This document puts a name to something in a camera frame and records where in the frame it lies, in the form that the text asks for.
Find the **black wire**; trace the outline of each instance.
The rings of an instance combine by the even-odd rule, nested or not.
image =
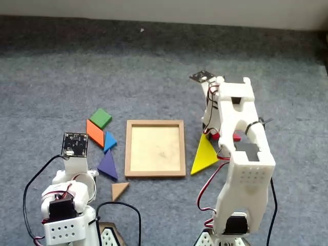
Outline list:
[[[245,135],[247,135],[247,133],[248,133],[248,131],[249,131],[249,129],[252,125],[255,125],[257,123],[261,123],[263,125],[264,130],[265,130],[265,124],[269,123],[272,120],[273,120],[272,118],[264,120],[262,117],[258,117],[258,121],[255,121],[255,122],[252,122],[252,123],[248,124],[248,126],[246,127],[246,130],[245,130]]]
[[[209,97],[210,89],[211,89],[212,87],[218,87],[218,86],[219,86],[219,85],[210,86],[209,89],[207,90],[207,96],[206,96],[207,101],[206,101],[206,104],[208,105],[208,102],[209,102],[208,100],[210,100],[210,101],[212,102],[212,106],[211,106],[211,111],[210,111],[210,119],[209,119],[209,122],[208,122],[208,124],[204,127],[203,130],[205,130],[205,129],[210,125],[211,118],[212,118],[213,108],[218,109],[218,108],[215,107],[214,104],[213,104],[214,102],[215,102],[215,103],[217,103],[217,102],[214,101],[214,100],[212,100],[212,99],[210,99],[210,97]]]
[[[258,117],[258,121],[255,121],[253,123],[250,123],[247,127],[246,127],[246,130],[245,130],[245,135],[247,135],[250,127],[252,125],[255,125],[257,123],[261,123],[263,125],[263,128],[265,130],[265,124],[270,122],[271,120],[273,120],[272,118],[269,118],[267,120],[264,120],[262,117]],[[272,189],[272,194],[273,194],[273,199],[274,199],[274,202],[275,202],[275,211],[272,215],[272,219],[271,219],[271,224],[270,224],[270,227],[269,227],[269,231],[268,231],[268,237],[266,239],[266,246],[269,246],[270,244],[270,237],[271,237],[271,233],[272,233],[272,228],[273,228],[273,224],[275,222],[275,218],[276,218],[276,215],[277,215],[277,211],[278,211],[278,202],[277,202],[277,197],[276,197],[276,192],[275,192],[275,187],[273,185],[273,178],[271,177],[271,180],[270,180],[270,184],[271,184],[271,189]]]
[[[30,237],[34,240],[36,237],[35,235],[32,233],[32,230],[30,228],[30,224],[27,220],[27,212],[26,212],[26,195],[27,195],[27,190],[29,188],[29,186],[32,184],[32,182],[40,175],[40,173],[43,172],[43,170],[54,160],[57,158],[63,158],[63,159],[67,159],[67,156],[62,156],[62,155],[55,155],[53,156],[34,176],[33,178],[27,183],[27,185],[25,186],[24,189],[24,194],[23,194],[23,216],[24,216],[24,221],[25,221],[25,226],[27,229],[28,234],[30,235]]]
[[[128,203],[125,203],[125,202],[121,202],[121,201],[107,201],[107,202],[103,202],[101,203],[97,209],[96,209],[96,218],[99,218],[98,216],[98,213],[99,213],[99,209],[104,206],[104,205],[107,205],[107,204],[120,204],[120,205],[124,205],[124,206],[127,206],[129,208],[132,208],[135,212],[137,212],[138,214],[138,219],[139,219],[139,238],[138,238],[138,246],[141,246],[141,215],[140,215],[140,212],[139,210],[128,204]],[[97,233],[98,233],[98,239],[99,239],[99,246],[103,246],[102,242],[101,242],[101,234],[100,234],[100,228],[99,228],[99,219],[97,219],[96,221],[96,224],[97,224]]]
[[[269,232],[268,232],[268,237],[266,239],[266,246],[269,246],[269,243],[270,243],[270,237],[271,237],[271,232],[272,232],[272,227],[273,227],[273,224],[275,222],[275,218],[276,218],[276,215],[277,215],[277,211],[278,211],[278,202],[277,202],[277,197],[276,197],[276,192],[275,192],[275,187],[273,185],[273,179],[271,177],[271,180],[270,180],[270,184],[271,184],[271,189],[272,189],[272,194],[273,194],[273,199],[275,201],[275,211],[273,212],[273,216],[272,216],[272,220],[271,220],[271,224],[270,224],[270,228],[269,228]]]

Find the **orange triangle tangram piece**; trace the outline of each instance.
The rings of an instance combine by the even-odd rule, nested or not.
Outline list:
[[[113,201],[115,201],[128,186],[129,183],[113,183],[112,184]]]

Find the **tan triangle tangram piece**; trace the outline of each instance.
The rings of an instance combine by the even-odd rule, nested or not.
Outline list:
[[[129,183],[113,183],[112,184],[112,197],[113,201],[115,201],[123,191],[129,186]]]
[[[198,173],[217,161],[216,151],[210,141],[206,138],[206,135],[202,134],[190,174],[193,175]]]

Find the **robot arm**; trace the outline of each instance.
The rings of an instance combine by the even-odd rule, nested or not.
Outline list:
[[[219,131],[220,153],[230,157],[227,179],[213,214],[212,233],[217,239],[214,242],[231,242],[231,238],[241,238],[259,229],[275,161],[264,127],[257,124],[250,79],[226,83],[223,77],[209,77],[205,71],[192,77],[201,83],[207,97],[203,125],[210,131]],[[234,142],[237,130],[244,132],[249,141]]]

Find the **tangram piece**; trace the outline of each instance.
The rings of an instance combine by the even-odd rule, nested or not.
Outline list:
[[[117,144],[117,141],[114,139],[110,132],[106,132],[105,136],[105,147],[104,152],[106,153],[109,149],[112,149]]]
[[[112,120],[112,116],[109,113],[107,113],[105,110],[98,109],[91,116],[90,120],[100,129],[103,129]]]
[[[206,135],[202,133],[190,174],[193,175],[217,161],[216,151],[210,141],[206,138]]]
[[[97,166],[97,169],[117,180],[115,163],[110,150],[107,151],[100,164]]]
[[[87,119],[87,134],[101,147],[104,147],[104,133],[94,123]]]
[[[113,201],[115,201],[128,186],[129,183],[113,183],[112,184]]]

